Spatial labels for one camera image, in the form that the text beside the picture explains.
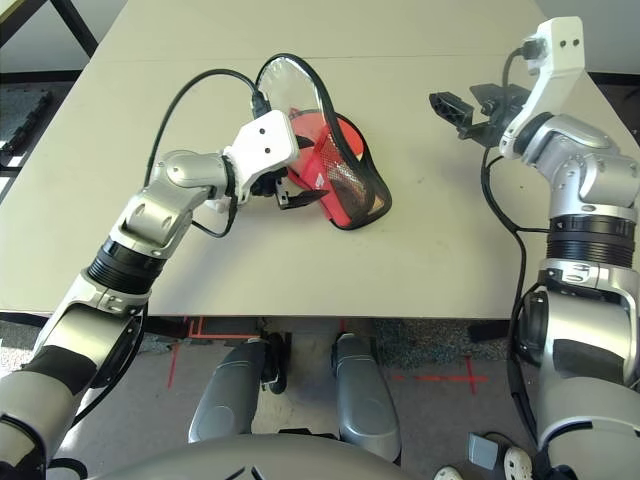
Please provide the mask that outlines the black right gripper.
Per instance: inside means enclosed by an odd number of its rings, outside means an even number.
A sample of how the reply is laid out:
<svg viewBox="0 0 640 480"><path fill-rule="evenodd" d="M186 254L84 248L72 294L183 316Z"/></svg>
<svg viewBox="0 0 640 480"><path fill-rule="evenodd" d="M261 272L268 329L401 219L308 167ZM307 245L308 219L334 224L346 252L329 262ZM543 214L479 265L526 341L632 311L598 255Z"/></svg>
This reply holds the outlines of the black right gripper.
<svg viewBox="0 0 640 480"><path fill-rule="evenodd" d="M496 147L508 125L522 110L528 90L516 84L503 87L494 83L473 85L469 90L481 103L481 112L487 120L474 123L474 108L451 92L431 93L429 103L437 116L457 128L460 140L473 140L486 148Z"/></svg>

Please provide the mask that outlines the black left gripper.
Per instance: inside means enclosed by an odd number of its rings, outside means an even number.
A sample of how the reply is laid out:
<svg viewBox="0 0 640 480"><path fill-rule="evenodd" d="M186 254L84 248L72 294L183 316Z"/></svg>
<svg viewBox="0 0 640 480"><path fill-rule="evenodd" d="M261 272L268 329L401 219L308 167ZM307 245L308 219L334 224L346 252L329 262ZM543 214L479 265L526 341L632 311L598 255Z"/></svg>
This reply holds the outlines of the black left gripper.
<svg viewBox="0 0 640 480"><path fill-rule="evenodd" d="M297 135L296 141L300 150L314 147L315 142L307 137ZM283 185L283 179L288 176L288 168L260 175L251 185L250 192L253 196L272 197L278 199L280 208L301 208L322 199L329 193L328 190L304 190L297 195L290 196Z"/></svg>

